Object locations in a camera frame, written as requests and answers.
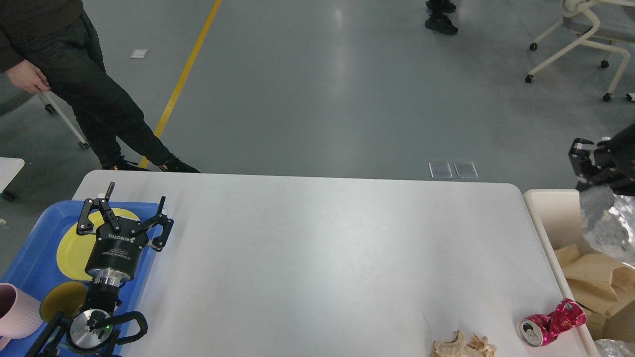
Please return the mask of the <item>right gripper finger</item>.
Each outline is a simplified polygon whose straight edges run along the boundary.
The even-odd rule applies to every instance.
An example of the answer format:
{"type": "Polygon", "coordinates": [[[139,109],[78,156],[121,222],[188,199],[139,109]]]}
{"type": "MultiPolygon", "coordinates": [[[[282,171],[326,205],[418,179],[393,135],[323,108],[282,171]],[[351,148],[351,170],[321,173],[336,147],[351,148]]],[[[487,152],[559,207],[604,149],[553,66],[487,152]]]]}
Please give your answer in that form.
{"type": "Polygon", "coordinates": [[[569,149],[569,159],[578,178],[576,190],[582,192],[592,186],[610,184],[616,178],[613,153],[605,142],[594,142],[576,138],[569,149]]]}

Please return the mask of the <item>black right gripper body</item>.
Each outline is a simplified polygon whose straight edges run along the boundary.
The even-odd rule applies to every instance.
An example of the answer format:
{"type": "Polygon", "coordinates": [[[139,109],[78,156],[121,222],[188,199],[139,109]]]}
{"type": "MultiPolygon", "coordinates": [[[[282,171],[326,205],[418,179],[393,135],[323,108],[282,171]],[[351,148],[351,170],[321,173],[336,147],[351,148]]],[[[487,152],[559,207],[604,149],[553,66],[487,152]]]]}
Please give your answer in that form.
{"type": "Polygon", "coordinates": [[[609,176],[605,184],[615,194],[635,195],[635,124],[603,141],[603,149],[609,156],[609,176]]]}

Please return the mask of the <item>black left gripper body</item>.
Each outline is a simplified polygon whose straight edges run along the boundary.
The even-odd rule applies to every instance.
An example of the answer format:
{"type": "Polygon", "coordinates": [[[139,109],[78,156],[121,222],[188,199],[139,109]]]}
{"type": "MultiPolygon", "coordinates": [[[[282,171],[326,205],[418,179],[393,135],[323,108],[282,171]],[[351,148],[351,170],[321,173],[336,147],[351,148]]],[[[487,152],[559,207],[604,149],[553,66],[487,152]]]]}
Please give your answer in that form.
{"type": "Polygon", "coordinates": [[[110,224],[97,228],[96,241],[88,258],[85,273],[93,283],[119,287],[134,279],[141,253],[149,237],[140,230],[141,222],[129,217],[118,217],[119,232],[110,224]]]}

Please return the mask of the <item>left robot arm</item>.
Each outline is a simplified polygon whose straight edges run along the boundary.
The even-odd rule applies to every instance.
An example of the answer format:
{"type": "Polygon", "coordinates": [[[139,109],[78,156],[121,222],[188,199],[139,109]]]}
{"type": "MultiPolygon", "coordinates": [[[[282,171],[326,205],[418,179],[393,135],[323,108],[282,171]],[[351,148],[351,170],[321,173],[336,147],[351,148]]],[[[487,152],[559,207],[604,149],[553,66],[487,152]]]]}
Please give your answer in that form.
{"type": "Polygon", "coordinates": [[[85,298],[77,308],[55,312],[26,352],[28,357],[57,357],[62,339],[75,354],[111,357],[116,346],[134,343],[147,334],[141,312],[116,314],[120,291],[134,280],[146,247],[157,252],[165,248],[173,220],[163,212],[165,197],[145,221],[116,215],[109,204],[114,185],[109,184],[104,197],[86,199],[77,222],[79,236],[96,237],[84,269],[91,277],[85,298]]]}

